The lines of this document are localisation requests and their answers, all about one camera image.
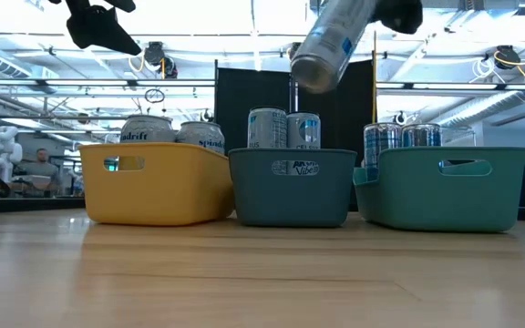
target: plastic bin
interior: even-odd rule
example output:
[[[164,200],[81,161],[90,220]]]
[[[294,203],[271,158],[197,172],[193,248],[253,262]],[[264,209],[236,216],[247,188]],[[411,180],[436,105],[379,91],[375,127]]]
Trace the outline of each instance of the plastic bin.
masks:
[[[228,158],[188,144],[80,147],[90,219],[102,223],[179,226],[233,211]],[[142,158],[143,169],[108,171],[106,158]]]
[[[229,154],[240,223],[339,227],[345,222],[356,153],[338,149],[235,149]],[[275,161],[313,161],[314,175],[277,175]]]
[[[448,159],[475,160],[441,167]],[[380,155],[380,176],[354,172],[366,219],[412,231],[500,232],[518,218],[523,148],[416,147]]]

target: teal bin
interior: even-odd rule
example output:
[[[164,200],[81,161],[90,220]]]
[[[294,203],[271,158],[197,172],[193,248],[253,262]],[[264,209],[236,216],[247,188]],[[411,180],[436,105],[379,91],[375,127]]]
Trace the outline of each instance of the teal bin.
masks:
[[[356,155],[339,149],[230,151],[239,222],[264,227],[340,227],[347,217]],[[314,169],[303,176],[276,170],[281,163],[286,169],[291,163],[292,169],[295,162],[311,162]]]
[[[358,210],[401,230],[507,231],[518,218],[524,165],[524,148],[388,149],[378,180],[367,182],[365,169],[355,169]]]

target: person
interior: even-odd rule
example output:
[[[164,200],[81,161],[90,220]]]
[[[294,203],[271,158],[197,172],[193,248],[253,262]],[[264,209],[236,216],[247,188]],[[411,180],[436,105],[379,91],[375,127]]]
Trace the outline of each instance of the person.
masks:
[[[27,163],[21,166],[21,169],[27,175],[37,175],[50,178],[50,184],[47,187],[46,196],[50,190],[56,189],[60,186],[60,175],[58,167],[47,162],[49,156],[46,149],[38,149],[36,151],[36,162]]]

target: aluminum can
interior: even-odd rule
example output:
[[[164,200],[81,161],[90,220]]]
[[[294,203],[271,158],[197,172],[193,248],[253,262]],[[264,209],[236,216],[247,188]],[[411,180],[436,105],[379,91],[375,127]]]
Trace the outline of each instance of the aluminum can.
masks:
[[[376,0],[330,0],[299,47],[291,72],[312,93],[334,89],[376,8]]]
[[[131,115],[120,131],[120,143],[175,142],[171,118],[151,115]],[[119,170],[143,169],[142,158],[119,157]]]
[[[202,146],[224,155],[225,140],[220,126],[216,123],[198,121],[182,123],[177,141]]]
[[[251,109],[248,148],[287,148],[287,114],[280,108]]]
[[[364,127],[364,161],[368,181],[378,179],[380,153],[400,147],[400,125],[375,123]]]
[[[402,147],[441,146],[439,124],[411,124],[402,127]]]
[[[313,113],[297,112],[287,115],[287,147],[290,149],[321,148],[321,121]],[[287,161],[289,175],[315,175],[317,163],[303,160]]]

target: wooden table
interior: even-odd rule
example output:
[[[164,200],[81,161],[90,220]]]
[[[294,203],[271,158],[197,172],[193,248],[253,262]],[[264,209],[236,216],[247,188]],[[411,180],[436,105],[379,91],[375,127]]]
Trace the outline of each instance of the wooden table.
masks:
[[[0,327],[525,328],[509,234],[95,225],[0,214]]]

